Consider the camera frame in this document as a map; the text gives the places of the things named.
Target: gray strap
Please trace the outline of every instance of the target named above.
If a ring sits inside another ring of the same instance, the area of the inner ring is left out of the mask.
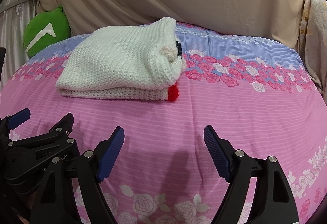
[[[7,11],[8,9],[14,7],[14,6],[17,6],[21,3],[24,3],[24,2],[27,2],[27,1],[30,1],[30,0],[18,0],[18,1],[15,1],[15,2],[12,2],[4,7],[1,7],[0,8],[0,14],[2,14],[4,11]]]

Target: green plush cushion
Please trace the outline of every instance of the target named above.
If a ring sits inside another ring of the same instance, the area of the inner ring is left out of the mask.
[[[70,27],[62,6],[54,11],[36,15],[27,25],[23,44],[28,55],[35,54],[47,46],[69,38]]]

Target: blue gripper pad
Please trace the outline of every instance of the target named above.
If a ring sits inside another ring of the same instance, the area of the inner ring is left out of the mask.
[[[99,170],[96,175],[100,182],[110,175],[113,165],[116,162],[125,140],[124,129],[117,127],[109,140],[111,142],[99,161]]]
[[[30,110],[28,108],[25,108],[9,117],[7,127],[9,130],[14,130],[15,128],[19,127],[19,125],[29,120],[30,117]]]
[[[203,139],[209,150],[219,176],[228,182],[231,177],[229,159],[226,157],[218,142],[219,137],[210,125],[205,127],[203,132]]]

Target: bed sheet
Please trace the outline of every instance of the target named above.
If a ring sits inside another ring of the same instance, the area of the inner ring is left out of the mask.
[[[173,103],[62,97],[55,82],[88,35],[49,46],[1,93],[1,117],[31,110],[31,119],[11,139],[46,133],[71,112],[71,137],[83,152],[121,126],[125,143],[101,183],[118,223],[210,224],[227,190],[203,141],[210,124],[234,148],[278,158],[305,223],[327,193],[327,108],[298,54],[272,40],[224,36],[189,24],[178,23],[176,34],[187,70]],[[252,181],[239,223],[249,215],[254,186]],[[88,223],[76,181],[74,190]]]

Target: knit sweater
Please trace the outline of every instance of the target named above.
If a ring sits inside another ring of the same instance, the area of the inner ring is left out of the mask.
[[[56,89],[70,97],[168,100],[186,67],[175,27],[162,18],[96,30],[74,49]]]

